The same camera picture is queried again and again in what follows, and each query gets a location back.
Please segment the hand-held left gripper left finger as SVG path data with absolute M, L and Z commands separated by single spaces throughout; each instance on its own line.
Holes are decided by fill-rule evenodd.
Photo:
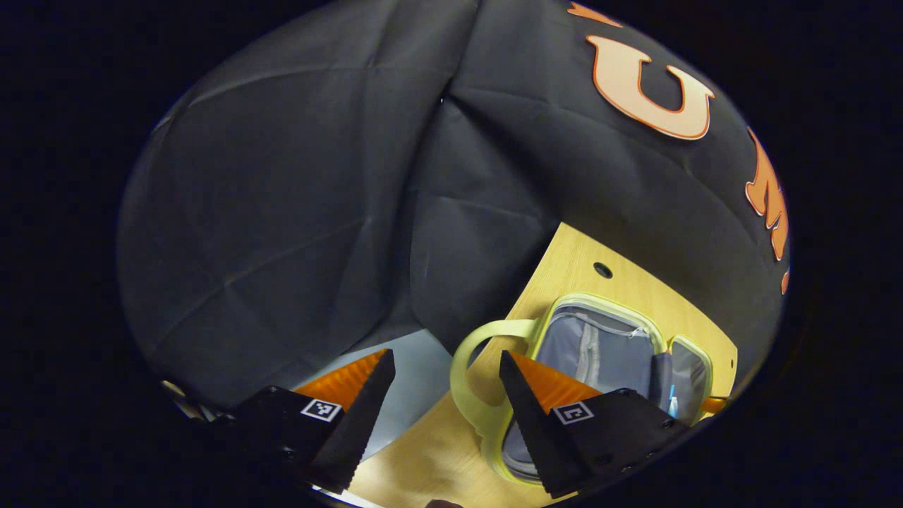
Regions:
M 264 477 L 339 494 L 394 377 L 393 351 L 380 349 L 300 388 L 267 386 L 212 422 L 212 448 Z

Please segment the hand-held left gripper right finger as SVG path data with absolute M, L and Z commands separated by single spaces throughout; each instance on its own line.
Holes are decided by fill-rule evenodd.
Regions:
M 540 482 L 555 499 L 615 485 L 689 430 L 636 390 L 603 393 L 515 351 L 501 353 L 499 376 Z

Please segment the pale yellow suitcase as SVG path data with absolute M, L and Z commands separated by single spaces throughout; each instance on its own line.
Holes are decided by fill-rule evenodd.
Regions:
M 544 489 L 499 376 L 501 353 L 515 351 L 600 392 L 636 390 L 667 411 L 675 384 L 678 419 L 688 431 L 701 419 L 707 397 L 728 398 L 737 351 L 707 347 L 725 335 L 707 319 L 702 337 L 667 326 L 665 316 L 586 292 L 542 303 L 533 319 L 487 322 L 458 346 L 449 368 L 449 392 L 474 429 L 481 459 L 515 485 Z

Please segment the black backdrop cloth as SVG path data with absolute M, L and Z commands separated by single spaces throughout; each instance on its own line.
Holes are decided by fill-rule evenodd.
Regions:
M 748 119 L 580 0 L 336 0 L 201 78 L 149 135 L 117 226 L 150 370 L 226 408 L 512 308 L 565 223 L 682 295 L 748 378 L 780 324 L 787 220 Z

